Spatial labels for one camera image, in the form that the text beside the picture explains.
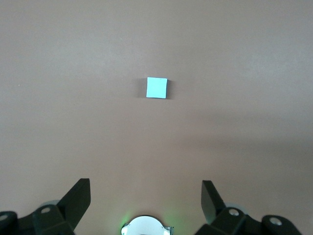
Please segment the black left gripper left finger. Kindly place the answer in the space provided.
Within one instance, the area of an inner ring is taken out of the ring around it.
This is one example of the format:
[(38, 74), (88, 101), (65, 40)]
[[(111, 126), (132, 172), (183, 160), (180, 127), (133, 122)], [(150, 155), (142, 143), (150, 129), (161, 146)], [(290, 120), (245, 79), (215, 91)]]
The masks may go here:
[(2, 235), (73, 235), (91, 202), (90, 180), (78, 182), (60, 200), (43, 203), (19, 218), (14, 211), (0, 212)]

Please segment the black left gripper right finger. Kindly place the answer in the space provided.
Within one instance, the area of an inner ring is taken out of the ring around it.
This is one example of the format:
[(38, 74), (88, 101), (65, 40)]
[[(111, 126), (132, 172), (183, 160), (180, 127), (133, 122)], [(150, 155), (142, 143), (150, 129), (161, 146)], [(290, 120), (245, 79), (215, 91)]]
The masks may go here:
[(298, 235), (300, 231), (288, 219), (265, 215), (259, 222), (236, 207), (228, 207), (212, 181), (202, 181), (201, 208), (206, 223), (197, 235)]

